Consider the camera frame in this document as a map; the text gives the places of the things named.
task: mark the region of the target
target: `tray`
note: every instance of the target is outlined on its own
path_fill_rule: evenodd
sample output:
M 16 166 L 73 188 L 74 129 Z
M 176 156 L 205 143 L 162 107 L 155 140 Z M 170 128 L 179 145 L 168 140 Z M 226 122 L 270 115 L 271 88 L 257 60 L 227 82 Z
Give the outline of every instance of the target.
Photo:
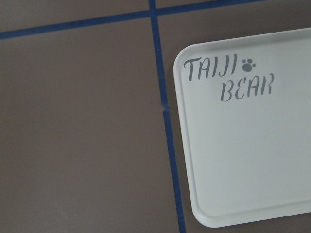
M 311 212 L 311 28 L 191 45 L 173 71 L 196 219 Z

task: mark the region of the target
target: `paw pad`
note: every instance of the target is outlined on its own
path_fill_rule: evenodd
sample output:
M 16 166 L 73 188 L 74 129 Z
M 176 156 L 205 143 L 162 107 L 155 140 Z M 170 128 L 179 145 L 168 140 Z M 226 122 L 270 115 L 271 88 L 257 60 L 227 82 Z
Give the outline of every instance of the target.
M 242 69 L 244 70 L 244 71 L 246 71 L 246 72 L 250 72 L 250 71 L 252 71 L 252 69 L 253 69 L 253 67 L 255 67 L 256 66 L 256 64 L 255 63 L 253 63 L 253 60 L 252 59 L 244 59 L 243 60 L 243 66 L 242 66 Z

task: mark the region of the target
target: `blue line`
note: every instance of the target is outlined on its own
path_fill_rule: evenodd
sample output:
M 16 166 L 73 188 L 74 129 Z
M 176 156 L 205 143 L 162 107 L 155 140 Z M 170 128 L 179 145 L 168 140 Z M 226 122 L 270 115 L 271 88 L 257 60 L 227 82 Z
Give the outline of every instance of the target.
M 167 8 L 160 8 L 156 10 L 156 14 L 158 16 L 162 15 L 169 15 L 187 11 L 197 11 L 203 10 L 208 8 L 215 8 L 215 7 L 222 7 L 222 6 L 231 6 L 243 3 L 251 3 L 256 1 L 265 1 L 265 0 L 214 0 L 208 2 L 201 2 L 201 3 L 194 3 L 189 5 L 182 5 L 182 6 L 173 6 Z
M 40 27 L 35 27 L 35 28 L 3 32 L 3 33 L 0 33 L 0 40 L 20 37 L 20 36 L 26 36 L 26 35 L 49 33 L 49 32 L 55 32 L 55 31 L 73 29 L 73 28 L 88 27 L 88 26 L 94 26 L 94 25 L 105 24 L 105 23 L 120 22 L 120 21 L 139 19 L 139 18 L 147 18 L 149 16 L 150 16 L 149 11 L 139 11 L 139 12 L 127 13 L 127 14 L 121 14 L 121 15 L 115 15 L 115 16 L 106 16 L 106 17 L 100 17 L 100 18 L 79 20 L 79 21 L 74 21 L 74 22 L 58 23 L 58 24 L 53 24 L 53 25 L 48 25 L 48 26 L 40 26 Z
M 177 162 L 176 162 L 176 156 L 175 156 L 175 147 L 174 147 L 174 141 L 173 141 L 173 131 L 172 131 L 170 110 L 169 110 L 166 84 L 165 84 L 165 73 L 164 73 L 163 57 L 162 57 L 162 51 L 161 51 L 159 25 L 158 25 L 157 15 L 156 15 L 155 0 L 149 0 L 149 7 L 150 7 L 150 18 L 151 18 L 153 40 L 154 40 L 154 48 L 155 48 L 156 67 L 157 67 L 159 86 L 160 86 L 161 103 L 165 107 L 165 110 L 163 111 L 163 118 L 164 118 L 166 140 L 167 140 L 169 160 L 170 160 L 170 166 L 171 166 L 171 175 L 172 175 L 172 180 L 173 180 L 175 205 L 176 205 L 176 210 L 177 210 L 177 220 L 178 220 L 178 226 L 179 226 L 180 233 L 186 233 L 184 212 L 183 212 L 181 192 L 180 192 L 180 186 L 179 186 Z

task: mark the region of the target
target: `tray surface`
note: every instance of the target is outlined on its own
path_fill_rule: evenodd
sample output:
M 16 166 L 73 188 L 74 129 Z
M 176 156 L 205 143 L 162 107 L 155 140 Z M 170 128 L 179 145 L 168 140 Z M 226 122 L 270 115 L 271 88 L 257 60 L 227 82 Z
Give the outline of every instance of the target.
M 311 212 L 311 29 L 191 45 L 173 70 L 196 219 Z

